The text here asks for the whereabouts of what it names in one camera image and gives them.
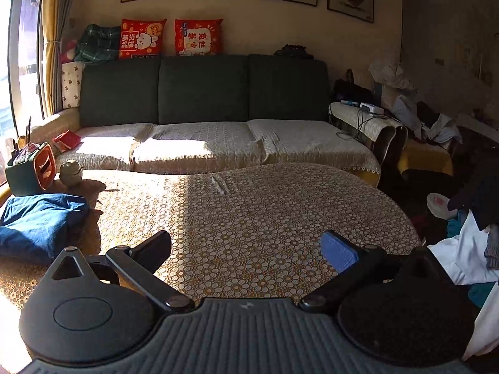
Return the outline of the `white power strip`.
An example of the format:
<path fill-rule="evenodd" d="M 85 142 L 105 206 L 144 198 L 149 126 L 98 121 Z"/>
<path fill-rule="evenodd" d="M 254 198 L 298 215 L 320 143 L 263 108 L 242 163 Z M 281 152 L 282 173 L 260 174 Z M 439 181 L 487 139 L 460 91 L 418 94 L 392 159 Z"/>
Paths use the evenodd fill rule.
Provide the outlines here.
<path fill-rule="evenodd" d="M 363 112 L 369 112 L 369 114 L 373 115 L 384 115 L 384 109 L 381 108 L 380 106 L 376 106 L 374 104 L 369 104 L 369 103 L 360 103 L 360 110 Z"/>

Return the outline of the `round ceramic teapot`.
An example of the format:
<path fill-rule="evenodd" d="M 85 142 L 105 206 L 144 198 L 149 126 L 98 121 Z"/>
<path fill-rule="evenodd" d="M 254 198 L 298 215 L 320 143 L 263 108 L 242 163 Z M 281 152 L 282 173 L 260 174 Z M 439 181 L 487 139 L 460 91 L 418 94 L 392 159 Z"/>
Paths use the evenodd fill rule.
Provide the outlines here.
<path fill-rule="evenodd" d="M 83 180 L 83 169 L 78 161 L 66 161 L 60 167 L 59 179 L 66 187 L 75 187 Z"/>

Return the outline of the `folded blue garment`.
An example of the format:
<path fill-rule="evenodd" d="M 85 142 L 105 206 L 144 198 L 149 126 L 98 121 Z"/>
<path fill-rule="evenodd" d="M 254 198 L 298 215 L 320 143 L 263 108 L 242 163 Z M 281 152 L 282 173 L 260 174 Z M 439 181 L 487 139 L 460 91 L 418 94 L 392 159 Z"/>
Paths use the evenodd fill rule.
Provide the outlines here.
<path fill-rule="evenodd" d="M 85 198 L 66 193 L 12 197 L 1 213 L 1 255 L 49 264 L 68 243 L 68 231 L 89 213 Z"/>

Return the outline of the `right red cushion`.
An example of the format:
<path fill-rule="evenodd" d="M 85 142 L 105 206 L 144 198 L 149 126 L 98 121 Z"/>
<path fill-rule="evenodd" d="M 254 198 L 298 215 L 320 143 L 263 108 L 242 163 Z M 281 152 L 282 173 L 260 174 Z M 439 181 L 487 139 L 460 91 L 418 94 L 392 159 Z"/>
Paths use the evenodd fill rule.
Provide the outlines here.
<path fill-rule="evenodd" d="M 222 19 L 176 19 L 174 23 L 177 56 L 222 54 Z"/>

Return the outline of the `left red cushion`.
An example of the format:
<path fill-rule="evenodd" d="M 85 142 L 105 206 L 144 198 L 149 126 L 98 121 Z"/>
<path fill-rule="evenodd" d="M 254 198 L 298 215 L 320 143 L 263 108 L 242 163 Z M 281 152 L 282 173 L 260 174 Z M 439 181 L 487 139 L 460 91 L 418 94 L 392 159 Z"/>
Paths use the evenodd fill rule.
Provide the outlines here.
<path fill-rule="evenodd" d="M 160 55 L 166 23 L 166 19 L 157 21 L 122 19 L 119 59 Z"/>

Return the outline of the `floral white pillow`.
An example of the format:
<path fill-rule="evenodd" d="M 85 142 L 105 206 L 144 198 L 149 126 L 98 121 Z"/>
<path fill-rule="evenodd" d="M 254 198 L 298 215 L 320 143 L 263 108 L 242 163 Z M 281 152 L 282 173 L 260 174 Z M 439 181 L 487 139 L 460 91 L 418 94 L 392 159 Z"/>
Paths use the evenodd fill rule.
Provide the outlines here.
<path fill-rule="evenodd" d="M 84 69 L 85 64 L 80 62 L 64 63 L 62 65 L 63 109 L 75 108 L 80 105 Z"/>

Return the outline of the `red booklet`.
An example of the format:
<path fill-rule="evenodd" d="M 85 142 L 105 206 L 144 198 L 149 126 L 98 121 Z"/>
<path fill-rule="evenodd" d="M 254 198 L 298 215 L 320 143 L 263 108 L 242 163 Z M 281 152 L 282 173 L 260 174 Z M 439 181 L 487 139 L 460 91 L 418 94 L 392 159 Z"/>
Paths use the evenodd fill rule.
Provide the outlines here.
<path fill-rule="evenodd" d="M 78 136 L 75 132 L 67 130 L 54 137 L 52 142 L 61 153 L 64 153 L 79 146 L 81 143 L 81 136 Z"/>

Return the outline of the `floral lace tablecloth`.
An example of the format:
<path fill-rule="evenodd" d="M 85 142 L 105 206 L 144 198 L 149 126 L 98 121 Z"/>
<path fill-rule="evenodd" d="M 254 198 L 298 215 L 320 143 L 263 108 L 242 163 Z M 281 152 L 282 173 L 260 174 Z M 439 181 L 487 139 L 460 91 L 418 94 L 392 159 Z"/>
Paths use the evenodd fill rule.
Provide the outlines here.
<path fill-rule="evenodd" d="M 84 254 L 133 247 L 158 231 L 172 253 L 156 275 L 200 300 L 298 300 L 335 274 L 320 238 L 333 230 L 390 254 L 419 245 L 408 217 L 384 193 L 326 165 L 283 163 L 199 175 L 87 170 L 73 194 L 90 211 L 71 232 Z"/>

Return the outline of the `black massager on sofa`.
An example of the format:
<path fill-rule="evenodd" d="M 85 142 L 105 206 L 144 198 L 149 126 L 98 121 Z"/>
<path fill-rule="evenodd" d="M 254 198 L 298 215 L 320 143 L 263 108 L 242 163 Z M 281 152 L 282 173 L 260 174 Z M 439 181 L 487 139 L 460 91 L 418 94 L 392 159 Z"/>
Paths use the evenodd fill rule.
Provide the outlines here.
<path fill-rule="evenodd" d="M 299 60 L 313 60 L 314 56 L 306 51 L 305 46 L 287 44 L 274 52 L 276 57 L 286 57 Z"/>

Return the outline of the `red cushion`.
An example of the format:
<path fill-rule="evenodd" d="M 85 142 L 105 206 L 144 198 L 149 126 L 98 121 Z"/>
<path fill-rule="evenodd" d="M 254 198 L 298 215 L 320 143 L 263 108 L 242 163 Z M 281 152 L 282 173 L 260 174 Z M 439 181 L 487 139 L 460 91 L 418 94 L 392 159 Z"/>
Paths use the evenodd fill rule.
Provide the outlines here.
<path fill-rule="evenodd" d="M 157 21 L 122 19 L 119 59 L 160 55 L 166 23 L 166 19 Z"/>
<path fill-rule="evenodd" d="M 222 54 L 222 19 L 176 19 L 174 23 L 177 56 Z"/>

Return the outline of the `white garment pile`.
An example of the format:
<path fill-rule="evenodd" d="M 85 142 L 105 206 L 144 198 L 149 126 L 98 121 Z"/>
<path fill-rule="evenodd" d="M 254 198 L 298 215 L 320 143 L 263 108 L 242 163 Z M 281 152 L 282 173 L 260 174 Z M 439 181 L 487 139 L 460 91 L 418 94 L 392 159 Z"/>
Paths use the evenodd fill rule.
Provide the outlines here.
<path fill-rule="evenodd" d="M 463 353 L 464 361 L 474 355 L 488 354 L 498 347 L 498 271 L 486 268 L 485 256 L 491 232 L 489 227 L 481 230 L 469 212 L 458 235 L 429 246 L 454 284 L 494 284 L 475 318 L 474 332 Z"/>

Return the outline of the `dark green sofa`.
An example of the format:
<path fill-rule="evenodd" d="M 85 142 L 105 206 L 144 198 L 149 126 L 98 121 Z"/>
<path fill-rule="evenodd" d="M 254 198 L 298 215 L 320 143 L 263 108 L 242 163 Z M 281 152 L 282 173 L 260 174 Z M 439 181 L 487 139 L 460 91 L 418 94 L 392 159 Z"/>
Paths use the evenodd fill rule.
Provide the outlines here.
<path fill-rule="evenodd" d="M 255 54 L 116 60 L 85 67 L 80 124 L 324 121 L 330 92 L 319 60 Z"/>

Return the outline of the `yellow curtain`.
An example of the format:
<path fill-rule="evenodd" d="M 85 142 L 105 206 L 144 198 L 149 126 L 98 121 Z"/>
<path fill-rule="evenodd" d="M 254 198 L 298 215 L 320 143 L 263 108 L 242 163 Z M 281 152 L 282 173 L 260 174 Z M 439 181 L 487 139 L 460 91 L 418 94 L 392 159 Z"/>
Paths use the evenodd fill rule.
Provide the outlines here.
<path fill-rule="evenodd" d="M 50 117 L 63 109 L 62 39 L 73 0 L 41 0 L 43 48 L 43 114 Z"/>

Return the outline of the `teal orange storage box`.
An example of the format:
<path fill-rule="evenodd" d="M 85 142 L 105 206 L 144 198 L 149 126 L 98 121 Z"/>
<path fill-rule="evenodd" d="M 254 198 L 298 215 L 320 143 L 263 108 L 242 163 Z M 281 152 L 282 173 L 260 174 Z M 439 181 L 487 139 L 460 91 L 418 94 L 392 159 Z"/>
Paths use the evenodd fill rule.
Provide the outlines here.
<path fill-rule="evenodd" d="M 5 175 L 13 195 L 23 197 L 45 193 L 56 171 L 51 145 L 29 144 L 8 161 Z"/>

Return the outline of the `green plaid blanket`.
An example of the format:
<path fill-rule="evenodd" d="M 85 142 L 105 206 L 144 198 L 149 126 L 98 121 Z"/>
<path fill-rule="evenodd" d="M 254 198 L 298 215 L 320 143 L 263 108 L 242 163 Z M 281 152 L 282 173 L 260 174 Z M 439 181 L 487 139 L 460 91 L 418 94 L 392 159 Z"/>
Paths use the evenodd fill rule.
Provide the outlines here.
<path fill-rule="evenodd" d="M 76 44 L 75 61 L 81 63 L 100 63 L 116 60 L 119 56 L 121 29 L 88 25 Z"/>

